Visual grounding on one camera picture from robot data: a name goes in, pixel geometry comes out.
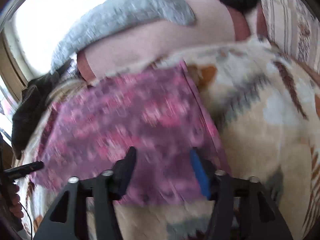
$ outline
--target metal bolt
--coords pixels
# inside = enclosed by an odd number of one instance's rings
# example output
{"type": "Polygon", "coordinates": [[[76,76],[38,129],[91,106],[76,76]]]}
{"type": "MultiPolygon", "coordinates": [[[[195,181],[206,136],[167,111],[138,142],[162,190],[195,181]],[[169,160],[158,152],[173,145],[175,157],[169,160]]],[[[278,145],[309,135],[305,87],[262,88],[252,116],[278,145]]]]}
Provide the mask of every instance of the metal bolt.
{"type": "Polygon", "coordinates": [[[105,177],[109,177],[111,175],[113,175],[113,171],[112,170],[106,170],[106,171],[103,171],[101,173],[102,176],[105,176],[105,177]]]}
{"type": "Polygon", "coordinates": [[[215,172],[214,174],[216,174],[216,175],[218,175],[218,176],[224,176],[224,175],[226,175],[227,173],[226,173],[225,171],[223,171],[223,170],[216,170],[216,172],[215,172]]]}
{"type": "Polygon", "coordinates": [[[71,178],[68,179],[69,183],[77,183],[78,181],[79,181],[78,177],[71,177],[71,178]]]}
{"type": "Polygon", "coordinates": [[[260,179],[258,177],[252,176],[249,178],[249,181],[252,183],[258,183],[260,182],[260,179]]]}

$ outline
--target white wall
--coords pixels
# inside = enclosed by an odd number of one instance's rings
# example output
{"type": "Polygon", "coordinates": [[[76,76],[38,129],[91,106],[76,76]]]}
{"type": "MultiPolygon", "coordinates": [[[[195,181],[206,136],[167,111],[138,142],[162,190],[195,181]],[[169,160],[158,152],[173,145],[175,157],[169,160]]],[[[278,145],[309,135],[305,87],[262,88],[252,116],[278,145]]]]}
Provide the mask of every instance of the white wall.
{"type": "Polygon", "coordinates": [[[13,25],[30,70],[35,76],[50,70],[51,55],[71,25],[105,0],[26,0],[13,25]]]}

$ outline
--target light gray blanket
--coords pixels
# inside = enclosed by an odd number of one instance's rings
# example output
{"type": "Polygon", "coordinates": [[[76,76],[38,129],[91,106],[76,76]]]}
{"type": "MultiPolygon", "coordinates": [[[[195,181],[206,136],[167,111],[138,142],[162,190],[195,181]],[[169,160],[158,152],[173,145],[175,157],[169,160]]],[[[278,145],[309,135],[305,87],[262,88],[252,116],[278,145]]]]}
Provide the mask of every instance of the light gray blanket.
{"type": "Polygon", "coordinates": [[[195,15],[185,0],[107,0],[75,22],[58,43],[52,55],[51,72],[89,44],[156,19],[190,25],[195,22],[195,15]]]}

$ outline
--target striped cushion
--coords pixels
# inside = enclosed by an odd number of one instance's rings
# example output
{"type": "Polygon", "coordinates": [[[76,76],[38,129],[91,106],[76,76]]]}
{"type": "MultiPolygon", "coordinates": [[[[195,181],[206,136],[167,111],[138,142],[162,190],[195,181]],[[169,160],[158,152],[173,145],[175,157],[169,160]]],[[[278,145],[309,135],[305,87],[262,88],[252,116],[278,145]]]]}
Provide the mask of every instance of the striped cushion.
{"type": "Polygon", "coordinates": [[[261,0],[269,39],[320,73],[320,24],[301,0],[261,0]]]}

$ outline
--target purple floral fabric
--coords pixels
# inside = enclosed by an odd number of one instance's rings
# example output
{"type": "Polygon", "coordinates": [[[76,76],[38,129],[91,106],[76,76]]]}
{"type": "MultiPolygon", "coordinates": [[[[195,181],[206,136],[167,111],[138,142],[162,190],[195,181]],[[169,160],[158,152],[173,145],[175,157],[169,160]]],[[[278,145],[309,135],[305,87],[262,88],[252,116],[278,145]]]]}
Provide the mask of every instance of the purple floral fabric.
{"type": "Polygon", "coordinates": [[[230,172],[218,132],[199,101],[185,63],[102,80],[53,106],[33,181],[59,190],[69,177],[110,169],[130,146],[137,163],[122,202],[179,203],[201,196],[189,159],[192,147],[230,172]]]}

